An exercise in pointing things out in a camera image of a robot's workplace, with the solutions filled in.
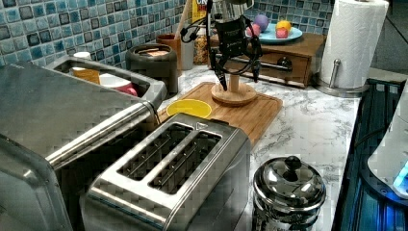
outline wooden drawer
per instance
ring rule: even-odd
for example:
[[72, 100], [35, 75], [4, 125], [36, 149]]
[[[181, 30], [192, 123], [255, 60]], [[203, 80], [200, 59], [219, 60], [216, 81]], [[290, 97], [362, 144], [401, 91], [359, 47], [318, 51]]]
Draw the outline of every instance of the wooden drawer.
[[[263, 67], [261, 68], [260, 79], [306, 88], [309, 85], [311, 76], [317, 71], [317, 56], [321, 53], [324, 43], [324, 36], [304, 33], [301, 38], [291, 43], [283, 45], [262, 44], [264, 55], [260, 58]], [[217, 45], [217, 38], [212, 39], [212, 45]], [[276, 68], [266, 67], [268, 64], [278, 64], [278, 60], [286, 57], [292, 62], [292, 70], [285, 71]], [[241, 69], [242, 63], [228, 61], [225, 67], [231, 69]], [[252, 73], [245, 73], [242, 76], [250, 77]]]

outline toaster slot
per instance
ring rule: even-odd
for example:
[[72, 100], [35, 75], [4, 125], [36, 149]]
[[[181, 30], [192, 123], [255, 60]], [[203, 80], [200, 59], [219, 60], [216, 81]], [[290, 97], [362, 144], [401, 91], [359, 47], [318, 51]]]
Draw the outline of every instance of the toaster slot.
[[191, 131], [190, 127], [172, 124], [117, 172], [133, 180], [142, 180]]
[[220, 137], [200, 132], [192, 141], [149, 183], [162, 192], [175, 194], [213, 150]]

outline robotic arm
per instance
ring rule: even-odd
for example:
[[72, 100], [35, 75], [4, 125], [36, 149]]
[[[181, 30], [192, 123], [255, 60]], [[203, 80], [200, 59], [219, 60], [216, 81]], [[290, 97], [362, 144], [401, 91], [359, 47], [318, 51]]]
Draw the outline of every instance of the robotic arm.
[[[225, 73], [240, 75], [251, 68], [254, 81], [258, 81], [259, 70], [261, 68], [259, 58], [262, 56], [261, 42], [255, 36], [251, 21], [243, 16], [243, 12], [252, 7], [252, 5], [253, 0], [208, 0], [207, 16], [196, 21], [206, 25], [207, 48], [210, 54], [211, 68], [215, 71], [224, 90], [227, 90]], [[210, 44], [209, 30], [211, 28], [212, 12], [218, 34], [218, 48], [212, 48]], [[249, 27], [251, 30], [252, 38], [248, 38], [245, 35], [246, 27]], [[187, 33], [187, 30], [182, 30], [182, 37]], [[195, 33], [192, 33], [189, 41], [194, 40], [195, 37]], [[251, 43], [251, 49], [248, 49], [249, 42]], [[231, 72], [224, 68], [229, 59], [242, 55], [249, 58], [248, 63], [242, 69]]]

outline blue mosaic tile backsplash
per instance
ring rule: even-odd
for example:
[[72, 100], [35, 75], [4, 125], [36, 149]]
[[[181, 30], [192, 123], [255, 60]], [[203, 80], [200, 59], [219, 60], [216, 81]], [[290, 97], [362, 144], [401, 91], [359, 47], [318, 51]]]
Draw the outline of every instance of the blue mosaic tile backsplash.
[[[286, 18], [303, 32], [327, 34], [330, 0], [256, 0], [246, 15]], [[185, 0], [0, 0], [0, 65], [45, 66], [78, 51], [125, 67], [127, 49], [170, 33]]]

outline yellow bowl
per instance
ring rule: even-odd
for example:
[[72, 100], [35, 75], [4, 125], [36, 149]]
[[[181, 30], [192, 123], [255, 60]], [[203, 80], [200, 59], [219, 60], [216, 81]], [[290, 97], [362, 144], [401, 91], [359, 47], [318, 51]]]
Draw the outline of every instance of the yellow bowl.
[[178, 113], [185, 113], [206, 118], [210, 115], [211, 110], [210, 105], [206, 102], [195, 99], [182, 99], [170, 104], [167, 107], [167, 114], [173, 116]]

